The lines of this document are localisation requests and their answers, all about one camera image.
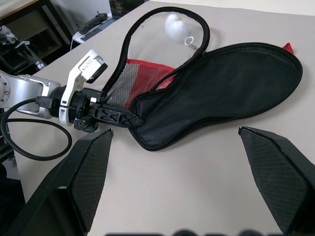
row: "black zipper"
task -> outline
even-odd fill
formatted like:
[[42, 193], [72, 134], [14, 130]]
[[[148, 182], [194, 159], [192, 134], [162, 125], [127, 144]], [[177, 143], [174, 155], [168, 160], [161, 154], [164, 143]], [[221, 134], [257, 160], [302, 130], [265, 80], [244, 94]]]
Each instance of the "black zipper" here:
[[[224, 123], [224, 122], [229, 122], [229, 121], [233, 121], [233, 120], [237, 120], [237, 119], [250, 118], [250, 117], [254, 117], [254, 116], [256, 116], [256, 115], [259, 115], [259, 114], [261, 114], [261, 113], [264, 113], [264, 112], [266, 112], [266, 111], [268, 111], [268, 110], [270, 110], [270, 109], [276, 107], [277, 105], [279, 105], [279, 104], [282, 103], [283, 101], [285, 101], [285, 100], [295, 91], [295, 89], [297, 88], [297, 86], [298, 86], [298, 85], [300, 84], [300, 82], [301, 82], [302, 74], [303, 74], [303, 67], [302, 67], [302, 64], [301, 64], [301, 62], [299, 61], [299, 59], [298, 59], [295, 55], [293, 55], [293, 54], [291, 54], [290, 52], [286, 51], [285, 49], [282, 49], [282, 48], [280, 48], [280, 47], [277, 47], [277, 46], [274, 46], [274, 45], [271, 45], [271, 44], [267, 44], [267, 43], [257, 43], [257, 42], [240, 43], [240, 44], [233, 44], [233, 45], [225, 46], [225, 47], [223, 47], [223, 48], [219, 48], [219, 49], [216, 49], [216, 50], [213, 50], [213, 51], [210, 51], [210, 52], [211, 52], [211, 53], [215, 53], [216, 51], [222, 51], [222, 50], [224, 50], [224, 49], [226, 49], [226, 48], [228, 48], [228, 47], [232, 47], [232, 46], [246, 46], [247, 44], [252, 44], [252, 43], [259, 44], [259, 45], [272, 46], [272, 47], [274, 47], [275, 49], [277, 49], [277, 50], [278, 50], [279, 52], [281, 52], [281, 53], [283, 53], [283, 52], [285, 51], [285, 52], [289, 53], [291, 56], [294, 56], [294, 57], [296, 58], [296, 61], [298, 62], [299, 67], [301, 68], [300, 80], [298, 81], [298, 83], [297, 83], [297, 85], [294, 87], [294, 89], [293, 89], [292, 91], [290, 91], [286, 97], [284, 97], [284, 98], [280, 99], [279, 101], [277, 101], [277, 102], [275, 102], [275, 103], [269, 105], [269, 106], [266, 107], [265, 109], [261, 109], [261, 110], [259, 110], [259, 111], [252, 112], [252, 113], [249, 113], [249, 114], [246, 114], [246, 115], [241, 115], [241, 116], [238, 116], [238, 117], [233, 117], [233, 118], [229, 118], [229, 119], [224, 119], [224, 120], [218, 121], [218, 122], [215, 123], [215, 124], [220, 124], [220, 123]], [[202, 59], [203, 59], [203, 56], [202, 56], [200, 59], [196, 60], [195, 63], [198, 63], [198, 61], [199, 61], [199, 60], [202, 60]], [[168, 89], [168, 88], [169, 88], [169, 87], [167, 87], [167, 88], [165, 88], [165, 89], [161, 89], [161, 91], [160, 91], [160, 90], [157, 90], [157, 91], [149, 91], [149, 92], [147, 92], [147, 93], [143, 93], [143, 94], [137, 96], [137, 97], [132, 101], [131, 106], [130, 106], [130, 110], [132, 110], [132, 108], [133, 108], [134, 104], [136, 103], [136, 101], [139, 100], [140, 98], [142, 98], [143, 96], [146, 96], [146, 95], [152, 94], [152, 93], [158, 94], [158, 92], [165, 92], [166, 89]], [[159, 150], [162, 150], [162, 149], [164, 149], [164, 148], [167, 148], [167, 147], [173, 145], [174, 143], [176, 143], [176, 142], [179, 141], [182, 137], [188, 135], [189, 133], [191, 133], [191, 132], [193, 132], [193, 131], [195, 131], [195, 130], [197, 130], [197, 129], [203, 127], [203, 126], [206, 126], [206, 125], [207, 125], [207, 124], [206, 124], [206, 123], [207, 123], [207, 120], [210, 120], [210, 118], [209, 118], [209, 119], [204, 119], [204, 120], [200, 121], [201, 123], [204, 123], [204, 124], [200, 124], [200, 125], [197, 125], [197, 126], [194, 126], [194, 124], [192, 124], [192, 125], [191, 125], [191, 128], [186, 129], [184, 132], [180, 133], [180, 135], [179, 135], [177, 138], [174, 138], [173, 141], [169, 142], [168, 144], [166, 144], [166, 145], [164, 145], [164, 146], [162, 146], [162, 147], [159, 147], [159, 148], [156, 148], [156, 149], [150, 149], [150, 148], [144, 147], [142, 144], [140, 144], [140, 145], [141, 145], [145, 150], [148, 150], [148, 151], [159, 151]], [[137, 134], [135, 134], [134, 132], [131, 132], [131, 134], [132, 134], [132, 136], [133, 136], [137, 141], [139, 140]]]

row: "textured black surface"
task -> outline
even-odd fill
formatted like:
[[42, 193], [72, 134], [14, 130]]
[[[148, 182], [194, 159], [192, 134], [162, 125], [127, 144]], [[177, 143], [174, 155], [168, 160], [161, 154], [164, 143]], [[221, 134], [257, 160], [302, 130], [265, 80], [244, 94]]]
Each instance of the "textured black surface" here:
[[85, 230], [91, 229], [106, 177], [110, 143], [107, 134], [93, 142], [72, 183], [71, 193]]
[[308, 183], [271, 140], [248, 130], [241, 137], [264, 201], [281, 231], [289, 232], [307, 200]]

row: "mesh bag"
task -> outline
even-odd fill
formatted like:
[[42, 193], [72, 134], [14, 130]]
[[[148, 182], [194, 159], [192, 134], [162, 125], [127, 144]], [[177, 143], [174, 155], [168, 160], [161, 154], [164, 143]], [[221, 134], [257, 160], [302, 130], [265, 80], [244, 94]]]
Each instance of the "mesh bag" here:
[[103, 89], [107, 103], [129, 109], [137, 96], [167, 88], [201, 55], [209, 38], [208, 25], [193, 12], [162, 7], [147, 13], [125, 38], [119, 64]]

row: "red tab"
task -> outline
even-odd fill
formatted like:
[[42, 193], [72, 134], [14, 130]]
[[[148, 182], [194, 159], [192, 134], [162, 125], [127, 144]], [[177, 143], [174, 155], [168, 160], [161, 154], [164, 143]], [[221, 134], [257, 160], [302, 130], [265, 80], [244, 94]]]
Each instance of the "red tab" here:
[[287, 50], [288, 52], [294, 54], [294, 50], [293, 50], [293, 48], [291, 47], [291, 44], [290, 44], [290, 43], [285, 44], [285, 46], [283, 47], [283, 49], [285, 49], [285, 50]]

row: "white device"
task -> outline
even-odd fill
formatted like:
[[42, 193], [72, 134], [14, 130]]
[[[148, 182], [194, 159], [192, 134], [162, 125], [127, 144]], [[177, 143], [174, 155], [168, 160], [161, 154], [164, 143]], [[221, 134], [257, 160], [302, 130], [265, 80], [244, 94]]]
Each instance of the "white device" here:
[[70, 71], [59, 108], [59, 120], [62, 125], [72, 125], [69, 122], [69, 105], [74, 93], [83, 88], [84, 82], [93, 83], [106, 68], [103, 58], [94, 50], [90, 50]]

